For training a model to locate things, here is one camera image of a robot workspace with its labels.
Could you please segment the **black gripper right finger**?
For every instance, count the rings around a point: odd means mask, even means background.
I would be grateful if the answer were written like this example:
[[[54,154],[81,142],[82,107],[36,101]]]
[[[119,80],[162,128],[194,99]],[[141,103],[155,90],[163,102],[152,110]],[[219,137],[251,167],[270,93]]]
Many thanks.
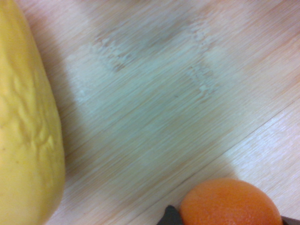
[[[300,225],[300,220],[282,216],[283,225]]]

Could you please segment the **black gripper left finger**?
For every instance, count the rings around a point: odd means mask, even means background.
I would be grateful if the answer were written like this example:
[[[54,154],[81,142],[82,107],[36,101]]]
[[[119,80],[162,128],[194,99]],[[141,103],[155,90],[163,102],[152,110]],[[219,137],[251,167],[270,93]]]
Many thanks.
[[[157,225],[183,225],[183,222],[179,211],[174,206],[168,205]]]

